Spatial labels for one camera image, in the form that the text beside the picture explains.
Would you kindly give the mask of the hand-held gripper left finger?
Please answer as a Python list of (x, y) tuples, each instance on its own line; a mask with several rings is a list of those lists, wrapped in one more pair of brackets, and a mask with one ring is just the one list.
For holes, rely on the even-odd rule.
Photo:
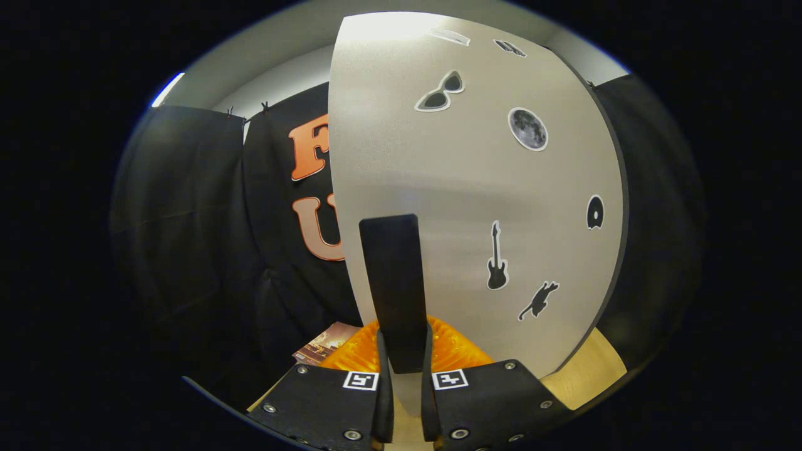
[(384, 450), (393, 440), (393, 392), (378, 322), (320, 365), (292, 366), (248, 417), (319, 450)]

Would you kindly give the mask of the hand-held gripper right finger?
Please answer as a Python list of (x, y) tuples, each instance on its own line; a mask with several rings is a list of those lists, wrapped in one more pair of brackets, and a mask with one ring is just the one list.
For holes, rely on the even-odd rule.
[(519, 450), (573, 418), (519, 360), (489, 362), (444, 321), (427, 322), (421, 424), (435, 450)]

